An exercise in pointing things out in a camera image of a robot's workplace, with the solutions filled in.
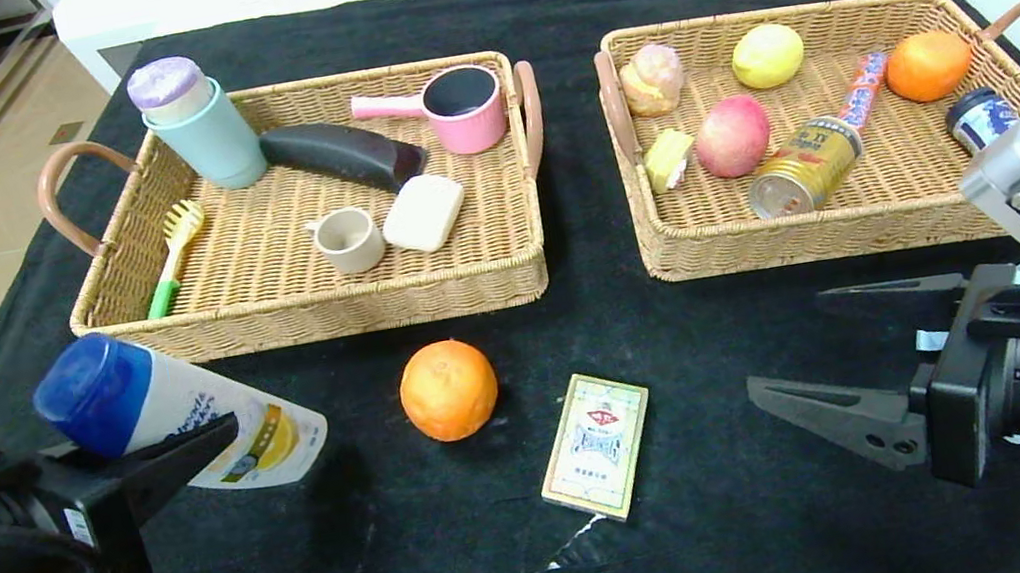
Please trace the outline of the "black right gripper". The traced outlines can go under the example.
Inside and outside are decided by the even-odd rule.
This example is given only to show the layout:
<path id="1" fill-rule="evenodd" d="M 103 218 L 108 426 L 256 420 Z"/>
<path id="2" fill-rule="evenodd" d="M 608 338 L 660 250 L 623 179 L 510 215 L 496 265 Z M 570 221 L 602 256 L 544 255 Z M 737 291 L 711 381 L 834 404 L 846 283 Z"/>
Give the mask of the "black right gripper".
<path id="1" fill-rule="evenodd" d="M 896 471 L 930 460 L 948 482 L 975 485 L 992 442 L 1020 436 L 1020 283 L 1009 264 L 955 273 L 828 288 L 820 308 L 878 315 L 957 298 L 936 365 L 919 365 L 905 390 L 753 377 L 761 411 Z"/>

